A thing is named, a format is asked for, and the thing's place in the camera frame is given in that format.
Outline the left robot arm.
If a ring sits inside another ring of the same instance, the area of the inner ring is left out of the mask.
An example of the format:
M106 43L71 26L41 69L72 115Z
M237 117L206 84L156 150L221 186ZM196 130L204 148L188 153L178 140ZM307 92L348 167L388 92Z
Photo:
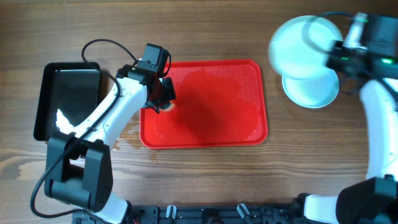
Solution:
M68 134L54 133L47 145L46 170L40 179L48 198L73 205L103 223L136 223L129 201L113 192L110 150L134 113L158 113L175 99L170 70L125 65L105 99Z

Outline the green and yellow sponge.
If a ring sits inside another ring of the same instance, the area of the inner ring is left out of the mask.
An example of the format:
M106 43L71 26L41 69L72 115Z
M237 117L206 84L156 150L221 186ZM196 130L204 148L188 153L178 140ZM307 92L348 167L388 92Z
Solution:
M160 109L161 109L162 111L170 111L170 110L172 110L174 107L175 107L175 105L174 105L172 102L170 102L170 103L167 103L167 104L162 105L162 106L160 107Z

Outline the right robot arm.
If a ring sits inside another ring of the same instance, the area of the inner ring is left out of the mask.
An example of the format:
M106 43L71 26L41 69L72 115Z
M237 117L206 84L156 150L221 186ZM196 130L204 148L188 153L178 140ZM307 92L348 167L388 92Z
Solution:
M386 50L351 50L336 41L326 67L359 81L368 173L336 197L300 194L287 218L291 223L397 223L397 57Z

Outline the white plate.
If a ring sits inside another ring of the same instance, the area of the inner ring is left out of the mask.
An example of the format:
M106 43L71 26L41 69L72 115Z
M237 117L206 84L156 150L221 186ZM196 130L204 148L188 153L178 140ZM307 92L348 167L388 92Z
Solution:
M337 74L330 72L314 80L296 80L283 76L282 88L295 104L304 108L317 109L335 100L340 85Z
M280 76L297 80L312 80L330 71L327 54L319 52L303 40L303 27L312 16L300 16L280 26L269 43L271 67ZM308 36L321 49L329 51L334 41L342 40L340 30L324 18L316 19Z

